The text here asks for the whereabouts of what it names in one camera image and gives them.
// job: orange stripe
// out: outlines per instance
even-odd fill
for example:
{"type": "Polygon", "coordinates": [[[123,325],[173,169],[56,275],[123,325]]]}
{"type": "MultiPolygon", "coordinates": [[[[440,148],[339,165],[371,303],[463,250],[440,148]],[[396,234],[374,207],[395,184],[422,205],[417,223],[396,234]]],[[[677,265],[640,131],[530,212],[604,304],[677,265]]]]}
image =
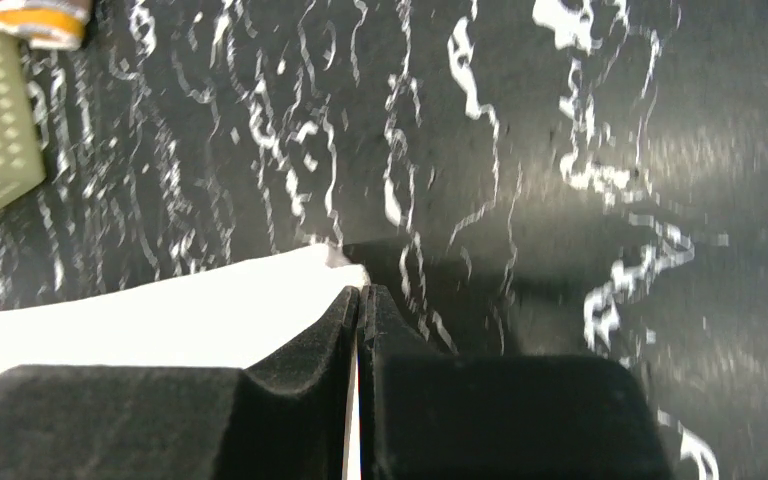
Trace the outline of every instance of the orange stripe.
{"type": "Polygon", "coordinates": [[[0,12],[0,22],[15,27],[21,25],[39,25],[62,30],[81,38],[84,36],[84,24],[65,13],[43,9],[11,10],[0,12]]]}

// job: folded cloth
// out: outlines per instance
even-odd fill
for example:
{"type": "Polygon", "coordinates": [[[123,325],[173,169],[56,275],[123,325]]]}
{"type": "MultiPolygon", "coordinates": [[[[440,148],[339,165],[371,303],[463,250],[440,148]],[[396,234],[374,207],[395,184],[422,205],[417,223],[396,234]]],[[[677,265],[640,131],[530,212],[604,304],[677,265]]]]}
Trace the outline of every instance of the folded cloth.
{"type": "Polygon", "coordinates": [[[91,6],[92,0],[0,0],[0,31],[31,48],[77,50],[91,6]]]}

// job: marble surface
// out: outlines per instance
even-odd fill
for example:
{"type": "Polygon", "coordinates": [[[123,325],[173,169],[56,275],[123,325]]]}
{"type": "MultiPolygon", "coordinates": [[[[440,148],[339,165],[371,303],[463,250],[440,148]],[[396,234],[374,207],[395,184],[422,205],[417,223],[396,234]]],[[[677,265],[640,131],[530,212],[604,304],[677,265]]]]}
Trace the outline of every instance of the marble surface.
{"type": "Polygon", "coordinates": [[[768,479],[768,0],[95,13],[23,55],[0,310],[330,242],[441,349],[609,356],[681,478],[768,479]]]}

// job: black marble table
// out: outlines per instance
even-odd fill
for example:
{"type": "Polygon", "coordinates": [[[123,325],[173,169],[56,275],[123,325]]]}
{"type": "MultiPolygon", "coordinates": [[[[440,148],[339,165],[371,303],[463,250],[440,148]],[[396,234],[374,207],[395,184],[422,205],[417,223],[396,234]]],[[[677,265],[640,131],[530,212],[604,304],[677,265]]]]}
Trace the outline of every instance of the black marble table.
{"type": "Polygon", "coordinates": [[[681,475],[768,479],[768,0],[95,13],[24,54],[0,310],[332,242],[440,348],[614,358],[681,475]]]}

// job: towel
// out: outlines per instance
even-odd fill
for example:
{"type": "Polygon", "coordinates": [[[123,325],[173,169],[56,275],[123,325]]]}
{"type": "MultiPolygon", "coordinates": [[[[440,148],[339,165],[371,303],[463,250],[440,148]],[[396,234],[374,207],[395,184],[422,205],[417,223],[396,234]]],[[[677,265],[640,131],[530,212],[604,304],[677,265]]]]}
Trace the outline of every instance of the towel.
{"type": "Polygon", "coordinates": [[[92,0],[0,0],[0,32],[31,48],[77,50],[91,7],[92,0]]]}

